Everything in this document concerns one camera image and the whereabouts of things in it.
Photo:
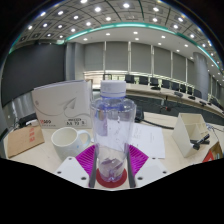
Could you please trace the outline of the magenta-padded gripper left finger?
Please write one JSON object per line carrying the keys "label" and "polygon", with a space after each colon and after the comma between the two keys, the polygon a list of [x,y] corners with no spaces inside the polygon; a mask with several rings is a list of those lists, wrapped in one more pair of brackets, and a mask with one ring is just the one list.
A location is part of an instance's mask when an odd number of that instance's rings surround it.
{"label": "magenta-padded gripper left finger", "polygon": [[95,146],[92,145],[76,157],[67,157],[54,174],[78,186],[93,188],[96,182],[96,170],[97,156]]}

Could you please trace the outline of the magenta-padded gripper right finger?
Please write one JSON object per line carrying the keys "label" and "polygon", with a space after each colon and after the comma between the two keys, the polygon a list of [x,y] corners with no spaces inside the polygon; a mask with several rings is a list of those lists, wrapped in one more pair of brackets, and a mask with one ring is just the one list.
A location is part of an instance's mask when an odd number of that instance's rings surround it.
{"label": "magenta-padded gripper right finger", "polygon": [[159,159],[148,157],[132,145],[128,149],[127,170],[131,188],[146,186],[170,174]]}

